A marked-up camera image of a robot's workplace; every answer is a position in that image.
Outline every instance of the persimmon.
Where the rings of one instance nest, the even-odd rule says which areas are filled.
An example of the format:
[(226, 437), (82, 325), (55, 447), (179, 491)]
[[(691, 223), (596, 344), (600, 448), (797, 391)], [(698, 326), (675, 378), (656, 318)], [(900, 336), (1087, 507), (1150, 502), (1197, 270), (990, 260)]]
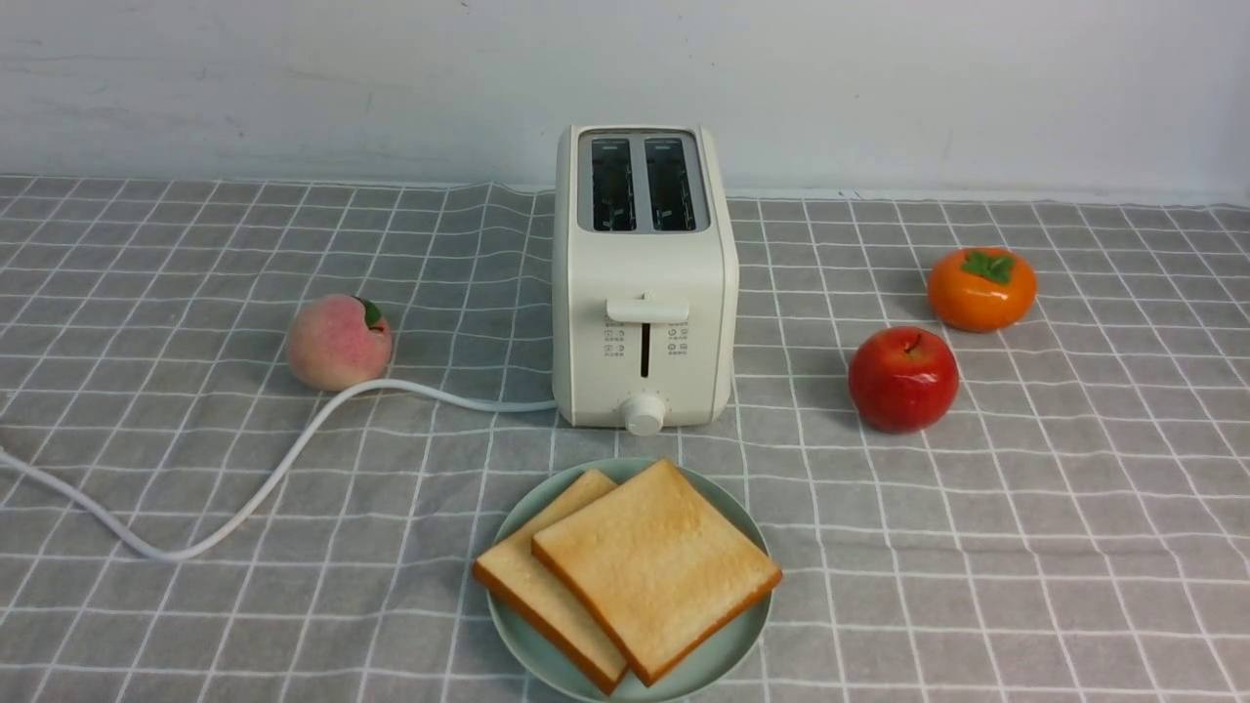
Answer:
[(929, 274), (929, 305), (964, 331), (994, 331), (1024, 318), (1038, 298), (1038, 275), (1018, 254), (975, 246), (942, 256)]

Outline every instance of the toaster slot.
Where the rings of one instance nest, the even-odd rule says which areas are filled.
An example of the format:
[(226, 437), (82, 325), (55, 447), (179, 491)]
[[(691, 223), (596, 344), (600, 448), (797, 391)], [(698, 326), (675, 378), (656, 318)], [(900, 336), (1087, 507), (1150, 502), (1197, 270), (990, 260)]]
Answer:
[(679, 136), (646, 140), (651, 225), (656, 231), (694, 231), (698, 226), (688, 156)]
[(638, 224), (634, 166), (625, 138), (599, 138), (590, 144), (591, 199), (596, 231), (631, 231)]

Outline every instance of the green plate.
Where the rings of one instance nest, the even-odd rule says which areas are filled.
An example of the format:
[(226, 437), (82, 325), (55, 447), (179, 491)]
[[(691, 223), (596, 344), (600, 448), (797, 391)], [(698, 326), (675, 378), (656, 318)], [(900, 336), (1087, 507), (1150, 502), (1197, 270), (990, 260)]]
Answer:
[[(540, 483), (512, 508), (495, 535), (499, 542), (524, 525), (534, 515), (556, 499), (582, 472), (599, 469), (618, 484), (625, 483), (642, 469), (655, 463), (646, 458), (620, 458), (589, 462), (566, 469)], [(764, 534), (746, 509), (725, 489), (689, 469), (681, 469), (686, 479), (738, 529), (765, 553), (769, 552)], [(551, 688), (579, 700), (620, 700), (631, 703), (661, 703), (676, 700), (701, 690), (734, 670), (751, 652), (772, 609), (772, 594), (732, 619), (716, 634), (708, 638), (668, 675), (651, 688), (634, 674), (625, 677), (616, 690), (604, 695), (559, 649), (531, 628), (521, 617), (494, 595), (486, 595), (490, 617), (504, 644), (514, 657), (536, 678)]]

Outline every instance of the bread slice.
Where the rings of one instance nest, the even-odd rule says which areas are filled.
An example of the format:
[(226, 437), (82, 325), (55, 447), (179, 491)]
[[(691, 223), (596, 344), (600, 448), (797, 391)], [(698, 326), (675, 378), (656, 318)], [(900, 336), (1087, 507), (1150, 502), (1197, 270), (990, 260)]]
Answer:
[(585, 607), (530, 553), (530, 538), (616, 488), (598, 470), (582, 473), (516, 532), (484, 552), (474, 578), (542, 634), (605, 695), (629, 674), (629, 663)]
[(648, 687), (781, 582), (669, 459), (539, 530), (531, 547)]

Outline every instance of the gray checkered tablecloth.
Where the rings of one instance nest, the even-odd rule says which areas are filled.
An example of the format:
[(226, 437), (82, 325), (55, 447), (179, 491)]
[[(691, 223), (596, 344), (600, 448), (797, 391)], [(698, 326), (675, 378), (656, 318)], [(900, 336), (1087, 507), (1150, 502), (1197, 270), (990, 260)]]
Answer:
[[(188, 545), (325, 403), (281, 341), (329, 293), (381, 306), (396, 378), (546, 399), (551, 209), (490, 185), (0, 178), (0, 443)], [(710, 427), (639, 439), (359, 397), (182, 564), (0, 470), (0, 699), (560, 700), (468, 564), (552, 472), (661, 454), (740, 497), (786, 569), (761, 645), (699, 700), (1250, 698), (1250, 210), (731, 213), (738, 378)], [(941, 329), (925, 271), (972, 244), (1022, 253), (1038, 305), (1001, 334), (942, 330), (965, 382), (939, 425), (866, 430), (848, 358), (888, 323)]]

